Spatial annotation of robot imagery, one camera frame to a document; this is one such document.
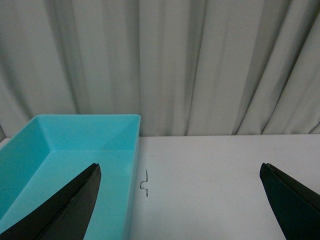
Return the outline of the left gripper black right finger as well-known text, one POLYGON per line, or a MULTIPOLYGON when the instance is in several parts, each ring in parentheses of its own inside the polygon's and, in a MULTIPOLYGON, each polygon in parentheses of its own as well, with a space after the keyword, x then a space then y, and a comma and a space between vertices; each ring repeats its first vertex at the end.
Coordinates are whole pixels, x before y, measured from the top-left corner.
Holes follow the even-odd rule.
POLYGON ((270 163, 259 177, 275 218, 287 240, 320 238, 320 195, 270 163))

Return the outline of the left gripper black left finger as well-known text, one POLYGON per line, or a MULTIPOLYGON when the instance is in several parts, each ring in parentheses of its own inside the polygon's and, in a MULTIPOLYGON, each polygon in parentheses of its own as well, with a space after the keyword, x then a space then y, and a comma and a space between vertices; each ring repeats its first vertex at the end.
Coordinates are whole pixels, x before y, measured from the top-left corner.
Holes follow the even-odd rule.
POLYGON ((83 240, 101 183, 101 168, 93 163, 74 179, 0 234, 2 240, 83 240))

